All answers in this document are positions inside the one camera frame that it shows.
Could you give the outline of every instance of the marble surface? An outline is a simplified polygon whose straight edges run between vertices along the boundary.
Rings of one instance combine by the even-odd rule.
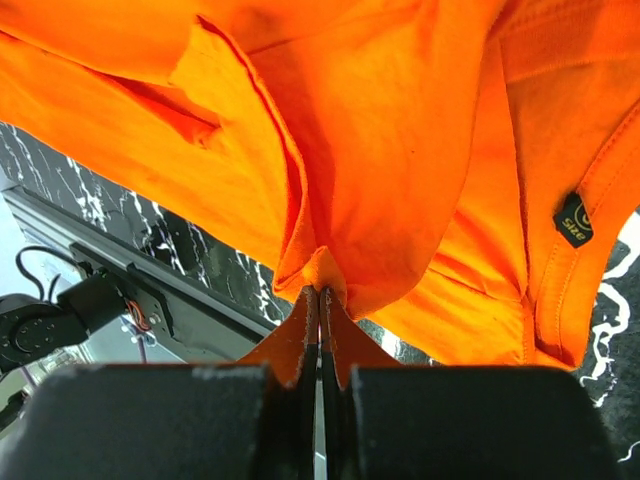
[[[28,134],[0,123],[0,165],[14,182],[137,248],[239,306],[280,322],[273,273],[158,204],[90,172]],[[371,322],[360,322],[406,363],[429,356]],[[640,478],[640,215],[612,250],[594,305],[587,356],[576,378],[603,418],[625,476]]]

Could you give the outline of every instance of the red wire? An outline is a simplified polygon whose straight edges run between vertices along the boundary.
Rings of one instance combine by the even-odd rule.
[[[127,308],[129,309],[131,318],[133,318],[133,321],[140,330],[144,332],[151,330],[151,326],[146,322],[144,315],[142,314],[140,305],[133,300],[129,300],[127,302]]]

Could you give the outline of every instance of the black cable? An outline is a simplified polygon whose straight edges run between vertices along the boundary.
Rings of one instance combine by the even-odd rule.
[[[30,280],[37,288],[38,288],[38,293],[39,293],[39,299],[40,301],[44,301],[44,285],[42,285],[42,282],[40,280],[38,280],[37,277],[35,277],[31,272],[29,272],[24,264],[22,263],[22,255],[26,252],[42,252],[42,253],[48,253],[49,255],[52,255],[66,263],[68,263],[69,265],[71,265],[74,268],[79,268],[78,262],[76,262],[73,258],[69,257],[68,255],[65,255],[64,253],[60,253],[57,250],[54,250],[53,248],[49,248],[49,247],[45,247],[42,245],[30,245],[28,247],[24,247],[22,250],[20,250],[18,252],[18,254],[16,255],[16,267],[18,267],[18,270],[20,271],[20,273],[27,279]],[[52,286],[49,287],[49,294],[50,296],[53,295],[53,287],[55,287],[55,284],[57,283],[57,279],[54,278],[54,280],[51,282]]]
[[[7,406],[0,410],[0,432],[17,420],[26,399],[27,396],[22,390],[8,398]]]
[[[61,276],[62,274],[59,273],[55,277],[53,277],[53,280],[51,280],[51,284],[49,285],[49,293],[47,294],[47,301],[49,303],[53,303],[53,292],[55,291],[56,285]]]
[[[144,345],[143,334],[138,334],[138,351],[140,352],[140,363],[148,363],[147,347]]]

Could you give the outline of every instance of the size label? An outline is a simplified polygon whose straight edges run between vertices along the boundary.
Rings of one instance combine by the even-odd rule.
[[[553,217],[553,221],[556,229],[574,248],[581,247],[593,238],[591,220],[577,192],[567,196],[562,210]]]

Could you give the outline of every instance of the orange fabric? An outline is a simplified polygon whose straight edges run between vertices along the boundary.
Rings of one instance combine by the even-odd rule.
[[[0,118],[286,298],[330,284],[447,363],[580,363],[640,203],[640,4],[94,3],[0,4]],[[552,222],[576,189],[578,250]]]

